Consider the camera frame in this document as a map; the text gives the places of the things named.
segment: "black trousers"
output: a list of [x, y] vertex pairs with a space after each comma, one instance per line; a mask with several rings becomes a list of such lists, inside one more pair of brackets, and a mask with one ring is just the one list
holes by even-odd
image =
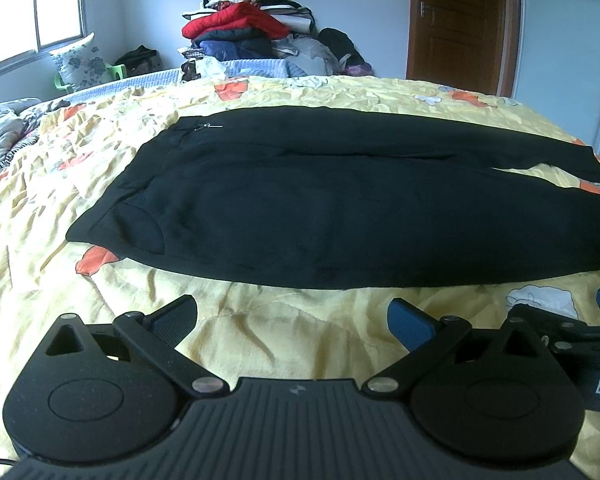
[[183, 274], [297, 288], [599, 270], [600, 195], [497, 169], [542, 162], [600, 183], [589, 147], [457, 121], [307, 107], [181, 118], [66, 238]]

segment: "zipper pull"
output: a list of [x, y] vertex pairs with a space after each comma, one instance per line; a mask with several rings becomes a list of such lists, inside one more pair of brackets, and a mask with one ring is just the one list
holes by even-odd
[[200, 124], [200, 126], [196, 126], [193, 131], [196, 132], [198, 130], [202, 130], [203, 128], [222, 128], [222, 124], [204, 123]]

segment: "pillow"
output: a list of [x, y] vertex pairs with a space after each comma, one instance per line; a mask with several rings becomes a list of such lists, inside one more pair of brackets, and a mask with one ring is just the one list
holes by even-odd
[[50, 52], [62, 81], [75, 92], [113, 81], [93, 38], [92, 32], [83, 40]]

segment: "round pad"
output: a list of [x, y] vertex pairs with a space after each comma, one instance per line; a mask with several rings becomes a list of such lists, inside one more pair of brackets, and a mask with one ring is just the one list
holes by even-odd
[[114, 383], [102, 379], [78, 379], [58, 386], [49, 407], [69, 422], [91, 422], [112, 415], [125, 396]]
[[575, 444], [584, 410], [572, 384], [543, 379], [523, 359], [480, 361], [439, 368], [414, 387], [411, 410], [433, 439], [487, 465], [533, 466]]
[[476, 413], [491, 418], [520, 418], [538, 407], [533, 388], [502, 379], [478, 381], [467, 388], [465, 397]]
[[78, 364], [75, 355], [54, 356], [18, 378], [3, 410], [17, 449], [49, 462], [94, 464], [168, 431], [178, 403], [167, 379], [138, 363], [103, 355]]

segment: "black bag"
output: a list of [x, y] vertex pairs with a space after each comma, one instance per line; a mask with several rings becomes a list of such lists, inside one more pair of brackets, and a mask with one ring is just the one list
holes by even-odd
[[365, 59], [360, 56], [349, 37], [336, 28], [324, 28], [318, 34], [318, 41], [327, 46], [342, 66], [342, 60], [346, 60], [345, 66], [362, 65]]
[[128, 77], [135, 75], [149, 74], [151, 72], [160, 72], [162, 70], [162, 61], [157, 50], [151, 50], [144, 45], [140, 45], [135, 50], [127, 52], [116, 65], [126, 66]]

